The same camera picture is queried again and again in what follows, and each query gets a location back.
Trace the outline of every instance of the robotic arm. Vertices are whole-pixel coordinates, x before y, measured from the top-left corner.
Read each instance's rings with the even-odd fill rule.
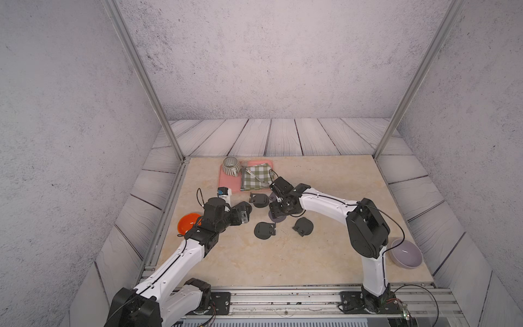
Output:
[[[383,258],[390,229],[374,203],[369,199],[340,199],[306,184],[293,187],[282,177],[278,177],[270,188],[277,198],[270,204],[274,217],[309,210],[331,217],[347,227],[351,245],[361,255],[363,264],[361,290],[365,309],[379,312],[390,292]],[[209,284],[192,278],[180,291],[171,293],[189,270],[216,245],[219,234],[231,225],[247,223],[251,210],[246,202],[231,207],[230,190],[219,188],[218,197],[205,203],[203,216],[184,235],[176,252],[134,289],[118,291],[105,327],[171,327],[189,312],[204,313],[210,303]]]
[[[269,207],[273,217],[315,211],[347,227],[350,243],[361,255],[363,265],[362,296],[365,309],[379,312],[389,297],[390,284],[386,279],[383,253],[388,244],[390,228],[369,199],[352,201],[322,193],[309,185],[293,187],[282,177],[271,185],[277,197]]]
[[[249,221],[251,205],[243,201],[231,207],[230,195],[229,189],[220,187],[218,197],[205,203],[203,216],[184,235],[176,252],[134,289],[116,293],[105,327],[171,327],[188,312],[207,311],[211,286],[204,281],[192,278],[171,293],[216,245],[220,233]]]

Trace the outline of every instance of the purple bowl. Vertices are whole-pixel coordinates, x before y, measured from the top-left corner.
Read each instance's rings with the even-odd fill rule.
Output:
[[[401,239],[392,241],[390,247],[396,246]],[[389,251],[392,261],[399,267],[405,269],[414,269],[422,265],[423,254],[416,244],[407,240],[403,241],[400,246]]]

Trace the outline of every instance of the concrete wall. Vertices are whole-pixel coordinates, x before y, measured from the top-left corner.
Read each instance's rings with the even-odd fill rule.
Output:
[[[0,324],[56,326],[160,129],[100,0],[0,3]]]
[[[523,3],[468,1],[400,125],[523,308]]]
[[[390,117],[450,0],[119,0],[168,119]]]

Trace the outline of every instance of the pink tray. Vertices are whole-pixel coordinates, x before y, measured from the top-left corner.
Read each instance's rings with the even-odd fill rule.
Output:
[[[269,164],[269,166],[274,169],[271,160],[252,160],[247,161],[247,167],[261,164]],[[218,187],[227,187],[232,192],[241,192],[242,188],[242,174],[240,173],[237,177],[226,175],[223,172],[222,165],[220,165],[220,179],[218,181]]]

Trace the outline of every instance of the green checkered cloth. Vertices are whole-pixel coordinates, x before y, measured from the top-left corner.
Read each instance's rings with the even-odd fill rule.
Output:
[[[248,170],[250,170],[256,177],[258,177],[261,181],[266,183],[271,183],[269,171],[271,170],[271,167],[269,164],[261,164],[261,165],[255,165],[251,167],[247,167]],[[255,191],[264,189],[264,187],[261,186],[262,183],[255,179],[253,176],[251,176],[246,170],[243,170],[242,173],[242,191]]]

